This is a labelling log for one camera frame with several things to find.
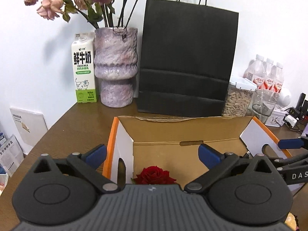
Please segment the dried pink rose bouquet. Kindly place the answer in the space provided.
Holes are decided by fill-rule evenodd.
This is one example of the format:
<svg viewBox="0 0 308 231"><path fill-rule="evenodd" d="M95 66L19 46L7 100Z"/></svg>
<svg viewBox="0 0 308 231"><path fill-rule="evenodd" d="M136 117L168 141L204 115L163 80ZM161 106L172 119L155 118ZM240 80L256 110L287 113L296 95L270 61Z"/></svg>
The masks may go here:
<svg viewBox="0 0 308 231"><path fill-rule="evenodd" d="M126 29L138 0L135 0L127 20L124 20L124 16L128 0L122 0L122 8L117 23L114 23L113 20L115 0L23 0L23 2L26 6L33 6L39 2L37 14L47 20L62 17L68 23L71 14L80 14L95 29L99 29L98 23L101 21L107 28Z"/></svg>

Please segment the white green milk carton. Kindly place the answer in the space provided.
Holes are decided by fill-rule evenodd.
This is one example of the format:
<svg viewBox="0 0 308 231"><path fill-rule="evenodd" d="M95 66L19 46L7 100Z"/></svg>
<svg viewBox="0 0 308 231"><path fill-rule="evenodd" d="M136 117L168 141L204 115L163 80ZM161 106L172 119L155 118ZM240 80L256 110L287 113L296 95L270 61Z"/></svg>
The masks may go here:
<svg viewBox="0 0 308 231"><path fill-rule="evenodd" d="M78 33L72 42L72 66L75 82L75 93L78 103L93 103L97 101L94 45L95 34Z"/></svg>

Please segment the right pink-label water bottle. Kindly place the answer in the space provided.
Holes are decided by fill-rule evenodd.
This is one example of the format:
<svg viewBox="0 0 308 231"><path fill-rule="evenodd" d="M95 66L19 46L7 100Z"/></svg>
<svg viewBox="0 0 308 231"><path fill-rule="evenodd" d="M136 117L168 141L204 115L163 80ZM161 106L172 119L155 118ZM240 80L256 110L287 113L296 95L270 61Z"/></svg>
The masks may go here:
<svg viewBox="0 0 308 231"><path fill-rule="evenodd" d="M280 93L282 85L284 84L283 65L280 63L273 65L271 74L273 75L273 83L271 84L269 90Z"/></svg>

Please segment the red artificial rose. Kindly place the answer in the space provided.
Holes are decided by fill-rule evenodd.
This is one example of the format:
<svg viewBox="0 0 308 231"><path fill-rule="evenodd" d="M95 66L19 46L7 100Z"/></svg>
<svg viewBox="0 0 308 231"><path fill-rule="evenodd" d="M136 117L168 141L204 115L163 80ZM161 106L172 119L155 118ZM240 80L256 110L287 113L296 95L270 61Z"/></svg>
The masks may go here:
<svg viewBox="0 0 308 231"><path fill-rule="evenodd" d="M170 176L170 172L157 166L143 168L142 172L136 175L132 181L137 185L171 185L177 180Z"/></svg>

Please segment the clear glass cup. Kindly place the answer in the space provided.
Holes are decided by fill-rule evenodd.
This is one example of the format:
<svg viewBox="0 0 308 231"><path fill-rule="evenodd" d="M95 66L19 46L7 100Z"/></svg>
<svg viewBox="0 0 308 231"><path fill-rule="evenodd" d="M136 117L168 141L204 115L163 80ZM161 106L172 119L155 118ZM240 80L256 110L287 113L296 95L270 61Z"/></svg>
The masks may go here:
<svg viewBox="0 0 308 231"><path fill-rule="evenodd" d="M277 104L279 94L270 90L256 90L252 98L252 115L266 123Z"/></svg>

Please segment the white power adapter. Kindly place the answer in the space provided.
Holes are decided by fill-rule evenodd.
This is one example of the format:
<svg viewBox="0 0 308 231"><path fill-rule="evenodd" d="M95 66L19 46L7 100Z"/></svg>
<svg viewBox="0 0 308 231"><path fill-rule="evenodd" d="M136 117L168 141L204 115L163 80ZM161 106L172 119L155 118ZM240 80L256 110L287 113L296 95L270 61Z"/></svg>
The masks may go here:
<svg viewBox="0 0 308 231"><path fill-rule="evenodd" d="M293 116L291 116L291 115L289 115L289 114L287 114L287 115L284 117L284 123L285 123L287 126L291 127L291 128L293 128L293 127L296 125L297 121L298 121L298 120L297 120L296 118L294 118Z"/></svg>

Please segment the middle pink-label water bottle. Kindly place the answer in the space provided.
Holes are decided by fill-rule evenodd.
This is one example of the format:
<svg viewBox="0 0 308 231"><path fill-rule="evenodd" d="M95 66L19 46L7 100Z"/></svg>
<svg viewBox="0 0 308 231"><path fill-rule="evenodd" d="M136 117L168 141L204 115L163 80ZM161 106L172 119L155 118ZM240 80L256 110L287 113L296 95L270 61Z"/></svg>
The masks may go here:
<svg viewBox="0 0 308 231"><path fill-rule="evenodd" d="M263 65L265 69L264 80L263 83L258 86L258 89L271 90L275 79L274 62L271 59L267 59L263 62Z"/></svg>

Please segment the stack of papers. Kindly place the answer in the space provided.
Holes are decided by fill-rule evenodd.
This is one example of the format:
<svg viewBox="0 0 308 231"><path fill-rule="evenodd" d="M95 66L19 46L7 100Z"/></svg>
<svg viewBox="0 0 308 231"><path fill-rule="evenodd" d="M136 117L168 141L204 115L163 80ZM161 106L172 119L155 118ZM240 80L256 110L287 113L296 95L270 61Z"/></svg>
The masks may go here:
<svg viewBox="0 0 308 231"><path fill-rule="evenodd" d="M15 173L24 160L23 150L15 135L12 135L2 146L0 162L9 177Z"/></svg>

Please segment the orange cardboard pumpkin box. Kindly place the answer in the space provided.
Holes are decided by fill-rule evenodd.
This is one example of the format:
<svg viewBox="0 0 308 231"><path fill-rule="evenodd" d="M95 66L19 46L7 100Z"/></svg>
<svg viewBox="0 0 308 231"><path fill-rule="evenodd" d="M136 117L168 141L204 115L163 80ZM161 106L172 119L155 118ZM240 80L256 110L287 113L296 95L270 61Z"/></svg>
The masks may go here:
<svg viewBox="0 0 308 231"><path fill-rule="evenodd" d="M119 160L126 166L126 183L142 170L158 166L185 186L208 168L198 158L204 143L220 153L256 155L269 144L278 157L290 158L278 148L279 139L256 117L133 117L113 119L103 164L103 176L116 182Z"/></svg>

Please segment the white booklet against wall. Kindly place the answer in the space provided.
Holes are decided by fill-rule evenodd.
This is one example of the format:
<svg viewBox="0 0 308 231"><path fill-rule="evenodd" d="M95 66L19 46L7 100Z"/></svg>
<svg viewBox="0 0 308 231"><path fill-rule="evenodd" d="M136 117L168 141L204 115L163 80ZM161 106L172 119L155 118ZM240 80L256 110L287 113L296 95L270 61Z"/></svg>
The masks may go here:
<svg viewBox="0 0 308 231"><path fill-rule="evenodd" d="M10 112L24 143L35 146L47 133L48 128L43 114L12 107Z"/></svg>

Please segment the pink-label water bottle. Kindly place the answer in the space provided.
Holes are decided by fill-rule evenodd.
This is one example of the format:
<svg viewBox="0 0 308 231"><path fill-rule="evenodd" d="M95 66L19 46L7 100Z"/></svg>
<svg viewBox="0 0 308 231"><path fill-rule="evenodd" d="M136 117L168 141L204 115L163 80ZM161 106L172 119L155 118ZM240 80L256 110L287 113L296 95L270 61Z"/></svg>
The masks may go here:
<svg viewBox="0 0 308 231"><path fill-rule="evenodd" d="M243 77L257 85L262 84L266 75L263 60L263 57L257 54L256 59L248 66Z"/></svg>
<svg viewBox="0 0 308 231"><path fill-rule="evenodd" d="M283 65L280 63L273 65L271 74L273 75L273 83L271 84L269 90L280 93L282 85L284 84Z"/></svg>
<svg viewBox="0 0 308 231"><path fill-rule="evenodd" d="M271 59L267 59L263 62L263 65L265 69L264 80L263 83L258 86L258 89L271 90L275 79L274 62Z"/></svg>

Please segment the black stand device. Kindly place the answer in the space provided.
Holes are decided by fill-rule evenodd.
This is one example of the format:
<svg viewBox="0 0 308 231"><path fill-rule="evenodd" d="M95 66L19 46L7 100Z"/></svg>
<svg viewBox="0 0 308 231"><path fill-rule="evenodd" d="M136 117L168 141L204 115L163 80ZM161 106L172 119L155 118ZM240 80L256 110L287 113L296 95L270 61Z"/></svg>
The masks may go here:
<svg viewBox="0 0 308 231"><path fill-rule="evenodd" d="M308 108L308 101L305 99L306 94L301 93L299 100L296 105L296 112L297 112L297 118L298 119L304 119L305 115L307 113L307 108Z"/></svg>

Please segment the white tin box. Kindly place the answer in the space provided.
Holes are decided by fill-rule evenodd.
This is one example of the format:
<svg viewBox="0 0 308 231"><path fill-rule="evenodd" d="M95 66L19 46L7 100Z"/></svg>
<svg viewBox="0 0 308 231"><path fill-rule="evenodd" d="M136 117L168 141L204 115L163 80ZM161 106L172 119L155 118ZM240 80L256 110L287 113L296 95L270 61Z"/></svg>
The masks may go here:
<svg viewBox="0 0 308 231"><path fill-rule="evenodd" d="M265 125L269 127L281 127L284 124L286 111L280 107L275 107L272 114L267 119Z"/></svg>

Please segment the black paper shopping bag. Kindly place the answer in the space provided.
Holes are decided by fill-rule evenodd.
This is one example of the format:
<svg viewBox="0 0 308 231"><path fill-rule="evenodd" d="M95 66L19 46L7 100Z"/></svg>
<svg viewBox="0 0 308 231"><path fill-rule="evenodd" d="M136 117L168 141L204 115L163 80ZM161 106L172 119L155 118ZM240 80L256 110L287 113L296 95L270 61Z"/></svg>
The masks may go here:
<svg viewBox="0 0 308 231"><path fill-rule="evenodd" d="M184 117L222 114L239 15L180 0L147 0L142 31L140 112Z"/></svg>

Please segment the white round speaker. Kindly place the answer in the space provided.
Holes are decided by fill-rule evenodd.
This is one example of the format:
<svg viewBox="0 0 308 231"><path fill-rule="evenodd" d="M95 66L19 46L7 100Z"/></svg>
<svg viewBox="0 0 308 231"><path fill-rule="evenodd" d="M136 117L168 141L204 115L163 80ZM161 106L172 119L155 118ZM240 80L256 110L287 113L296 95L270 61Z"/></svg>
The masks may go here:
<svg viewBox="0 0 308 231"><path fill-rule="evenodd" d="M278 100L277 100L277 104L280 107L287 107L291 102L291 97L289 95L285 95L283 93L279 94Z"/></svg>

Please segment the purple ceramic vase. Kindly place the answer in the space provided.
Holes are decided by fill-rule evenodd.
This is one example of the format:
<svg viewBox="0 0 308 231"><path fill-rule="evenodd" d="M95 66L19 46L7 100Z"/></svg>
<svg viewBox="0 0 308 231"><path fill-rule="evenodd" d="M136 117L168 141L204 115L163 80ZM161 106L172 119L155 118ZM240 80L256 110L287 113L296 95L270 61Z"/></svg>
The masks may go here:
<svg viewBox="0 0 308 231"><path fill-rule="evenodd" d="M95 30L95 76L105 106L130 105L134 96L132 79L138 73L137 28Z"/></svg>

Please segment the clear jar of seeds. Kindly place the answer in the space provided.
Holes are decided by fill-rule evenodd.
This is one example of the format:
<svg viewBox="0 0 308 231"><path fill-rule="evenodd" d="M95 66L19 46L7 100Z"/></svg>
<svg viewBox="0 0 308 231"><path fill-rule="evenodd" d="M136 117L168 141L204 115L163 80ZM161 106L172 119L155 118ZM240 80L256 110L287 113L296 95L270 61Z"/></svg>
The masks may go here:
<svg viewBox="0 0 308 231"><path fill-rule="evenodd" d="M222 116L245 116L257 85L247 78L231 76Z"/></svg>

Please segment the left pink-label water bottle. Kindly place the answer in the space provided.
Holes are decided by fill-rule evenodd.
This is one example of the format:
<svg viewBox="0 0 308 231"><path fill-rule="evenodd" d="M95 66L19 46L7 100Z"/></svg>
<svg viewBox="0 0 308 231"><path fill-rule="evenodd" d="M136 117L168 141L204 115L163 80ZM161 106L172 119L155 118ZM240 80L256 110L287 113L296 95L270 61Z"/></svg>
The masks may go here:
<svg viewBox="0 0 308 231"><path fill-rule="evenodd" d="M256 59L248 66L243 77L257 85L262 84L266 75L263 60L263 57L257 54Z"/></svg>

